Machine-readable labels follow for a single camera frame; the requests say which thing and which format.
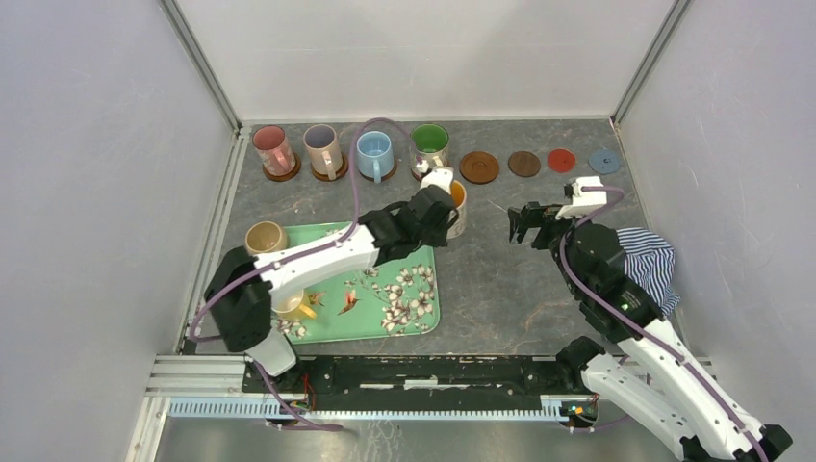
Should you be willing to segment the dark wooden coaster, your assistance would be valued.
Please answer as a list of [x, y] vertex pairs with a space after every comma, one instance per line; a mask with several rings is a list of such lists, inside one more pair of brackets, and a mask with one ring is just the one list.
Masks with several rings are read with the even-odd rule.
[[508, 158], [508, 168], [522, 178], [536, 176], [541, 170], [539, 157], [530, 151], [516, 151]]

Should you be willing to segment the red round coaster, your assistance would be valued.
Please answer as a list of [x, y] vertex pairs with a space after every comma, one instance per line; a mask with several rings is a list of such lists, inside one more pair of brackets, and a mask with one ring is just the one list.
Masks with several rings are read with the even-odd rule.
[[568, 173], [573, 170], [576, 157], [572, 151], [565, 148], [556, 148], [548, 154], [548, 167], [557, 173]]

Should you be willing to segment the orange interior mug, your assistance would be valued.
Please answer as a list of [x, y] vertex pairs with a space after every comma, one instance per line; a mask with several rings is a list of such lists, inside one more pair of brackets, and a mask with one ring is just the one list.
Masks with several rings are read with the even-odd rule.
[[455, 206], [455, 212], [451, 215], [456, 218], [456, 221], [447, 230], [447, 238], [449, 240], [461, 236], [467, 227], [467, 190], [461, 182], [454, 180], [451, 183], [451, 196]]

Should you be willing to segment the light blue mug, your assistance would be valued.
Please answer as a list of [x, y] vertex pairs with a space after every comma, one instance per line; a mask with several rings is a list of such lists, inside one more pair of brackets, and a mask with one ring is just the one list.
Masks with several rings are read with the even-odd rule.
[[381, 131], [368, 131], [356, 142], [359, 172], [379, 180], [396, 164], [391, 138]]

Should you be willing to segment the blue round coaster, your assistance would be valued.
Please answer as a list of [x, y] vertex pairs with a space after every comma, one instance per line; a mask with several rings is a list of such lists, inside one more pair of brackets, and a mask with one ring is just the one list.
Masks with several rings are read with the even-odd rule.
[[621, 157], [612, 149], [599, 149], [588, 158], [590, 168], [600, 174], [607, 175], [617, 172], [622, 165]]

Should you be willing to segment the green interior floral mug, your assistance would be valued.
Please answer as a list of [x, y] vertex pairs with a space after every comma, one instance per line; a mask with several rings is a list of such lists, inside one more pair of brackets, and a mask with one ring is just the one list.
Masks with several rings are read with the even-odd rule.
[[410, 133], [414, 143], [417, 165], [425, 163], [430, 167], [448, 167], [450, 137], [448, 131], [434, 123], [424, 123]]

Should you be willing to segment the purple interior mug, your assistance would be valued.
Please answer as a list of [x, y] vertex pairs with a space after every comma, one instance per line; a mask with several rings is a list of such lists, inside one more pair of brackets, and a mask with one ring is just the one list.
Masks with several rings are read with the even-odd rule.
[[311, 166], [332, 179], [343, 163], [339, 138], [334, 128], [326, 124], [309, 127], [303, 135]]

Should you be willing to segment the pink mug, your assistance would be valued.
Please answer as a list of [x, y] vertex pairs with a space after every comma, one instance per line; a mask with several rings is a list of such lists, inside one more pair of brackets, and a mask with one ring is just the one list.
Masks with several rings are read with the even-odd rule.
[[256, 130], [252, 145], [261, 159], [262, 167], [273, 175], [283, 175], [293, 169], [296, 154], [280, 126], [266, 125]]

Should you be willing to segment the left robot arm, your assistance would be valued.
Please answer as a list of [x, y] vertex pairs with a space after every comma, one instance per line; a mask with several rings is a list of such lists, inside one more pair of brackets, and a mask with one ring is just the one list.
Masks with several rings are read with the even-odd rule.
[[457, 219], [450, 188], [428, 185], [331, 236], [258, 255], [236, 247], [219, 264], [198, 314], [211, 314], [229, 351], [246, 354], [270, 385], [290, 392], [301, 382], [302, 367], [291, 342], [272, 326], [275, 304], [345, 272], [402, 260], [423, 246], [442, 247]]

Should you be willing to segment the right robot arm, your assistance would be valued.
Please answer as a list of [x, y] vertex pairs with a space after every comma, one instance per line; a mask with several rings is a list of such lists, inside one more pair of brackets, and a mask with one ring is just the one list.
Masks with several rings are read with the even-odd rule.
[[612, 229], [564, 218], [561, 210], [537, 202], [509, 209], [511, 241], [537, 230], [532, 247], [551, 253], [586, 321], [659, 387], [635, 378], [586, 337], [559, 352], [558, 385], [569, 393], [587, 388], [611, 400], [679, 461], [778, 460], [792, 446], [792, 436], [732, 399], [667, 317], [678, 302], [671, 287], [674, 248], [647, 229]]

